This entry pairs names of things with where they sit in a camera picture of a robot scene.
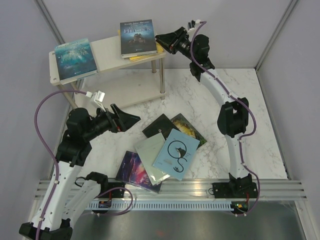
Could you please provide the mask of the dark blue Wuthering Heights book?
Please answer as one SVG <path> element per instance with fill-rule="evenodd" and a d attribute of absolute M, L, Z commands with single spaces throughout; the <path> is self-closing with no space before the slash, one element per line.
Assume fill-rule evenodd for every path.
<path fill-rule="evenodd" d="M 151 19 L 121 22 L 119 30 L 122 58 L 153 55 L 158 52 Z"/>

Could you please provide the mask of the yellow book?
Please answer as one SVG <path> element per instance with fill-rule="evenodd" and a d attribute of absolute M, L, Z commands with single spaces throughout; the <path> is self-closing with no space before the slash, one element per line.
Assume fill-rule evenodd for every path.
<path fill-rule="evenodd" d="M 120 38 L 120 55 L 131 62 L 162 54 L 165 50 L 155 41 L 153 31 L 117 31 Z"/>

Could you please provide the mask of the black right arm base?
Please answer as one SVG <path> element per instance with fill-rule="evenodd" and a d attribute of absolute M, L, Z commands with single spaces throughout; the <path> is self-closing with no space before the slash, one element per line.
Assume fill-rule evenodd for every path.
<path fill-rule="evenodd" d="M 208 193 L 216 199 L 255 199 L 258 197 L 255 183 L 232 185 L 230 182 L 214 182 L 208 189 Z"/>

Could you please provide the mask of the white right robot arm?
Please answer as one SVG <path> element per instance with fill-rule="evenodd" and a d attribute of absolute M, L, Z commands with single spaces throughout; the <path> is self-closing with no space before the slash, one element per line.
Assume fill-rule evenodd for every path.
<path fill-rule="evenodd" d="M 158 34 L 155 40 L 164 50 L 174 55 L 180 52 L 190 59 L 191 74 L 204 85 L 220 106 L 217 119 L 219 131 L 224 135 L 229 152 L 230 170 L 228 191 L 234 197 L 240 197 L 252 183 L 252 175 L 247 169 L 243 156 L 242 136 L 249 123 L 249 102 L 232 94 L 232 91 L 218 78 L 215 66 L 209 58 L 209 38 L 203 34 L 189 39 L 184 27 L 178 30 Z"/>

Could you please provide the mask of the teal ocean cover book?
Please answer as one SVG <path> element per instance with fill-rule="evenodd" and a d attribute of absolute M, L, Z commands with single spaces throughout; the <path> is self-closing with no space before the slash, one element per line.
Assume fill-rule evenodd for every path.
<path fill-rule="evenodd" d="M 60 81 L 78 80 L 98 73 L 88 38 L 58 45 L 54 54 Z"/>

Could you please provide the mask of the light blue Hemingway book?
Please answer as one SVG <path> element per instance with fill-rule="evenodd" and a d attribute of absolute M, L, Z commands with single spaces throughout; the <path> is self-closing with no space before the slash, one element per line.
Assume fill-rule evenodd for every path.
<path fill-rule="evenodd" d="M 199 143 L 198 139 L 172 129 L 152 166 L 181 181 L 194 159 Z"/>

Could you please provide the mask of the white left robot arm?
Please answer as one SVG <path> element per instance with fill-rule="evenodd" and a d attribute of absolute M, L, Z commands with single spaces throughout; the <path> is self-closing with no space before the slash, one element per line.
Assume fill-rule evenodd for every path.
<path fill-rule="evenodd" d="M 69 240 L 73 228 L 89 203 L 96 197 L 105 197 L 110 190 L 108 177 L 91 172 L 77 194 L 68 201 L 70 190 L 92 150 L 91 141 L 103 133 L 126 132 L 140 117 L 120 110 L 111 104 L 112 111 L 98 108 L 96 116 L 87 109 L 73 109 L 66 121 L 67 129 L 59 144 L 49 187 L 36 215 L 23 223 L 19 234 L 28 240 Z"/>

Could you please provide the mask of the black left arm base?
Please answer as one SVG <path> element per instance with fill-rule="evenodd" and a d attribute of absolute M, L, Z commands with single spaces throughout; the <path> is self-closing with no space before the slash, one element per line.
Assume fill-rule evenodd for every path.
<path fill-rule="evenodd" d="M 104 195 L 100 196 L 99 198 L 107 199 L 108 201 L 112 200 L 113 198 L 123 198 L 125 190 L 123 189 L 114 189 L 114 188 L 124 188 L 126 186 L 123 182 L 109 182 L 107 187 L 103 187 L 100 191 L 100 194 L 104 193 Z"/>

